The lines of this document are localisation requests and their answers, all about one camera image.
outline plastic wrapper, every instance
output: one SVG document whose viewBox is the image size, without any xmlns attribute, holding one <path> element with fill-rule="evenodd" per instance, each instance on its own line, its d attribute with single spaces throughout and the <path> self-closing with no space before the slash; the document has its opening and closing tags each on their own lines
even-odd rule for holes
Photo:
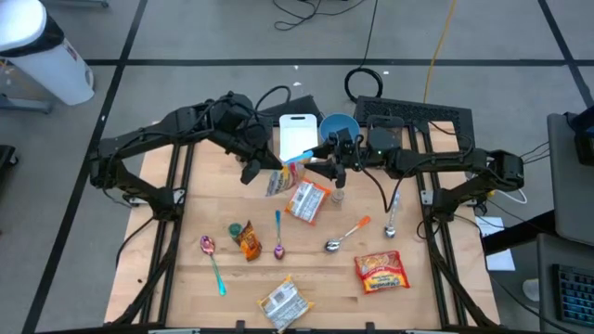
<svg viewBox="0 0 594 334">
<path fill-rule="evenodd" d="M 329 189 L 304 178 L 287 204 L 285 212 L 315 225 L 316 215 L 329 194 Z"/>
<path fill-rule="evenodd" d="M 355 257 L 356 274 L 366 294 L 396 287 L 410 288 L 396 250 Z"/>
<path fill-rule="evenodd" d="M 266 298 L 258 301 L 258 305 L 279 333 L 314 307 L 299 292 L 291 276 L 287 276 Z"/>
<path fill-rule="evenodd" d="M 246 260 L 255 260 L 260 256 L 262 244 L 258 241 L 256 232 L 253 230 L 252 222 L 248 221 L 248 224 L 239 233 L 237 239 Z"/>
<path fill-rule="evenodd" d="M 305 174 L 302 161 L 285 164 L 280 171 L 273 171 L 268 181 L 267 196 L 274 196 L 295 186 Z"/>
</svg>

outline gray floor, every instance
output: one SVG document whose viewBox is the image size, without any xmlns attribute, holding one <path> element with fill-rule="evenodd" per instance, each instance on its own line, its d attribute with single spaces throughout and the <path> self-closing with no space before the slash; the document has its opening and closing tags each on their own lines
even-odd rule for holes
<svg viewBox="0 0 594 334">
<path fill-rule="evenodd" d="M 303 8 L 291 0 L 281 4 Z M 575 58 L 594 58 L 587 24 L 594 3 L 548 0 Z M 117 59 L 139 0 L 112 0 L 109 9 L 47 1 L 49 13 L 87 59 Z M 324 11 L 345 4 L 325 1 Z M 248 59 L 360 58 L 367 42 L 373 2 L 339 17 L 316 17 L 291 32 L 273 22 L 290 19 L 262 0 L 148 0 L 130 58 Z M 380 0 L 369 58 L 430 58 L 447 12 L 447 2 Z M 542 11 L 533 0 L 460 0 L 440 58 L 562 59 Z M 352 66 L 128 66 L 111 108 L 104 136 L 157 121 L 179 106 L 216 98 L 228 90 L 257 99 L 277 84 L 294 96 L 311 94 L 327 114 L 353 112 L 342 90 Z M 384 96 L 421 101 L 426 67 L 377 66 Z M 0 200 L 0 332 L 21 330 L 49 251 L 80 170 L 114 67 L 93 68 L 96 96 L 77 107 L 57 104 L 50 115 L 0 112 L 0 143 L 19 149 L 21 163 L 3 186 Z M 594 85 L 594 68 L 580 68 Z M 353 90 L 373 95 L 375 84 L 355 76 Z M 43 90 L 8 90 L 40 96 Z M 269 105 L 282 96 L 271 97 Z M 567 67 L 437 67 L 428 101 L 470 108 L 477 146 L 523 153 L 547 140 L 546 116 L 579 112 L 585 104 Z M 138 171 L 140 158 L 128 161 Z M 547 161 L 526 167 L 529 203 L 497 195 L 493 201 L 520 217 L 552 208 Z M 87 186 L 37 330 L 99 326 L 114 275 L 114 255 L 123 239 L 128 211 Z M 497 208 L 490 214 L 517 223 Z M 517 271 L 495 277 L 522 297 L 521 283 L 536 276 L 536 247 L 513 251 Z M 502 322 L 538 329 L 538 321 L 496 289 Z"/>
</svg>

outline wooden tabletop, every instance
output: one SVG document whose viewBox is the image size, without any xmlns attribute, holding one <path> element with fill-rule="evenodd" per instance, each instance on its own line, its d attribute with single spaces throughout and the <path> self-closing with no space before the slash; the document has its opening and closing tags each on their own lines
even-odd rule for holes
<svg viewBox="0 0 594 334">
<path fill-rule="evenodd" d="M 453 132 L 450 122 L 438 125 Z M 403 146 L 409 148 L 406 130 L 402 137 Z M 419 134 L 417 137 L 423 147 L 422 137 Z M 431 138 L 435 151 L 458 150 L 457 140 L 452 135 L 432 128 Z M 327 200 L 318 214 L 316 226 L 283 213 L 281 230 L 286 255 L 278 261 L 273 256 L 277 242 L 275 210 L 285 208 L 292 191 L 267 198 L 265 191 L 270 171 L 262 171 L 244 186 L 239 181 L 241 167 L 233 156 L 227 156 L 222 148 L 207 141 L 201 142 L 195 149 L 167 317 L 168 327 L 233 328 L 237 320 L 245 320 L 247 328 L 271 328 L 272 324 L 256 301 L 267 296 L 287 275 L 292 275 L 304 297 L 316 304 L 294 322 L 292 328 L 363 328 L 370 321 L 378 329 L 440 327 L 427 245 L 416 236 L 421 213 L 414 177 L 406 179 L 400 186 L 394 239 L 388 239 L 383 234 L 388 215 L 383 212 L 379 190 L 364 174 L 349 171 L 342 206 Z M 172 148 L 166 147 L 147 153 L 140 176 L 155 186 L 164 185 L 171 152 Z M 179 163 L 177 186 L 183 159 Z M 378 178 L 389 198 L 395 181 L 382 171 L 370 172 Z M 308 172 L 306 176 L 333 188 L 331 181 L 315 173 Z M 431 186 L 429 175 L 425 177 L 426 184 Z M 446 188 L 465 180 L 463 173 L 439 173 L 439 178 Z M 459 208 L 457 214 L 474 220 L 469 208 Z M 324 252 L 324 244 L 329 238 L 342 236 L 364 215 L 371 217 L 371 223 L 346 239 L 338 252 Z M 148 207 L 133 209 L 126 236 L 150 216 Z M 246 262 L 227 233 L 230 224 L 245 224 L 248 220 L 252 221 L 263 245 L 260 258 L 250 263 Z M 154 223 L 147 228 L 123 251 L 106 321 L 120 315 L 146 281 L 156 226 Z M 449 227 L 460 282 L 486 315 L 498 323 L 497 307 L 476 226 L 457 219 L 449 223 Z M 211 261 L 200 250 L 200 237 L 203 235 L 215 241 L 214 258 L 226 284 L 225 297 L 219 296 Z M 392 250 L 400 251 L 411 288 L 364 295 L 361 281 L 355 274 L 354 257 Z M 450 288 L 443 281 L 450 322 L 455 323 Z M 159 305 L 161 289 L 159 285 L 155 290 L 153 311 Z M 157 313 L 153 312 L 151 319 L 156 318 Z"/>
</svg>

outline white trash can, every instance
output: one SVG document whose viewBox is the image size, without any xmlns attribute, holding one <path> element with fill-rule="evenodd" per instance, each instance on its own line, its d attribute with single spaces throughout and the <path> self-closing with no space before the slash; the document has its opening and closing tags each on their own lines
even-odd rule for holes
<svg viewBox="0 0 594 334">
<path fill-rule="evenodd" d="M 39 0 L 0 0 L 0 58 L 69 106 L 95 94 L 93 72 Z"/>
</svg>

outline paper sheet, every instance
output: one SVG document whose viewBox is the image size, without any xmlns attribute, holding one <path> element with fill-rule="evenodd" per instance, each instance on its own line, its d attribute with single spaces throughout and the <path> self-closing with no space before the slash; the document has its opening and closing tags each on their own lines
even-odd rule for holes
<svg viewBox="0 0 594 334">
<path fill-rule="evenodd" d="M 476 217 L 476 224 L 481 229 L 481 236 L 486 237 L 503 230 L 500 217 Z M 516 266 L 511 257 L 511 250 L 507 249 L 486 257 L 486 267 L 492 271 L 515 271 Z"/>
</svg>

